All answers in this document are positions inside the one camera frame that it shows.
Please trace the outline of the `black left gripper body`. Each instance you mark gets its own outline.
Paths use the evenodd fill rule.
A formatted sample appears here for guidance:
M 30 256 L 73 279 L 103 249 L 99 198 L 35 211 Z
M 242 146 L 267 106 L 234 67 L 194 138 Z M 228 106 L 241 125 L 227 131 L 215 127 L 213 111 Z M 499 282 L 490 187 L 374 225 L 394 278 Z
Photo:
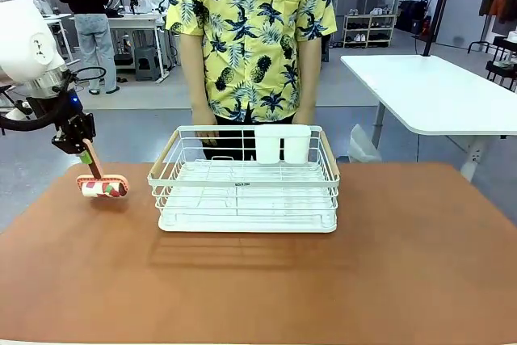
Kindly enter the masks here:
M 94 115 L 80 113 L 59 124 L 51 142 L 66 154 L 81 154 L 86 150 L 84 140 L 92 142 L 95 135 Z

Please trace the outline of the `person's right hand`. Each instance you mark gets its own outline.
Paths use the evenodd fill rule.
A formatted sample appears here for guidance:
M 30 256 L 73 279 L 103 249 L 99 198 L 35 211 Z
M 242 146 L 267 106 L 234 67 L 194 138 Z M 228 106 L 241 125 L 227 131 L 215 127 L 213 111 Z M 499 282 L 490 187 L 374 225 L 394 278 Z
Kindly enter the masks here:
M 192 124 L 198 128 L 197 135 L 201 138 L 204 145 L 216 146 L 218 131 L 213 127 L 217 124 L 216 117 L 208 110 L 194 110 L 192 112 Z

